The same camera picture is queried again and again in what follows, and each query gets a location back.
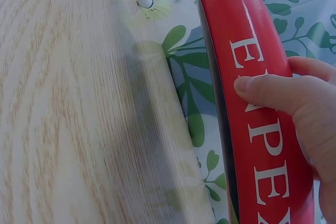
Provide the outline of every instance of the hand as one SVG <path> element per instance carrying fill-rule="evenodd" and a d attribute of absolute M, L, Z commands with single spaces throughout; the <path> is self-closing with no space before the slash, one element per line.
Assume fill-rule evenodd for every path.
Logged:
<path fill-rule="evenodd" d="M 235 89 L 249 103 L 292 116 L 321 181 L 322 213 L 328 223 L 336 223 L 336 68 L 314 59 L 288 60 L 300 77 L 240 77 Z"/>

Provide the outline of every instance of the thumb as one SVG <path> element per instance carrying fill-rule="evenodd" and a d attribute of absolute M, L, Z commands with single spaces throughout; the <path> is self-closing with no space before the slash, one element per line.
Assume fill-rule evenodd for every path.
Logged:
<path fill-rule="evenodd" d="M 321 94 L 330 89 L 326 86 L 330 84 L 312 76 L 289 78 L 267 74 L 239 77 L 235 81 L 235 90 L 245 101 L 291 116 L 307 104 L 320 103 Z"/>

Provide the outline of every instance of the finger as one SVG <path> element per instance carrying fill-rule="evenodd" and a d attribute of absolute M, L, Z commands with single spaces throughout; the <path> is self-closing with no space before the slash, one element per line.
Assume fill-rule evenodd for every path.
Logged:
<path fill-rule="evenodd" d="M 336 76 L 336 68 L 320 60 L 304 57 L 288 58 L 293 73 L 301 76 L 315 76 L 324 81 L 330 81 Z"/>
<path fill-rule="evenodd" d="M 316 102 L 316 97 L 320 94 L 328 93 L 329 86 L 327 82 L 311 76 L 288 78 L 267 74 L 239 77 L 235 81 L 236 92 L 245 101 L 280 110 L 291 116 L 307 103 Z"/>

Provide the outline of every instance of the plastic table cover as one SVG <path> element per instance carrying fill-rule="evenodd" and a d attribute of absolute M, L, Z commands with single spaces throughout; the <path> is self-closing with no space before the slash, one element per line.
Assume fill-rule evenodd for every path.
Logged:
<path fill-rule="evenodd" d="M 228 223 L 225 173 L 209 64 L 195 0 L 171 0 L 160 40 L 218 224 Z M 288 57 L 336 64 L 336 0 L 264 0 Z M 318 183 L 315 184 L 316 201 Z M 316 223 L 325 223 L 316 202 Z"/>

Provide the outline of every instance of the table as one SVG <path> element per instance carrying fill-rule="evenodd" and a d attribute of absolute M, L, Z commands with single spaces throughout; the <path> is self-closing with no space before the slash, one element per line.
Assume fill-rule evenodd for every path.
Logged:
<path fill-rule="evenodd" d="M 214 223 L 156 37 L 134 0 L 0 0 L 0 223 Z"/>

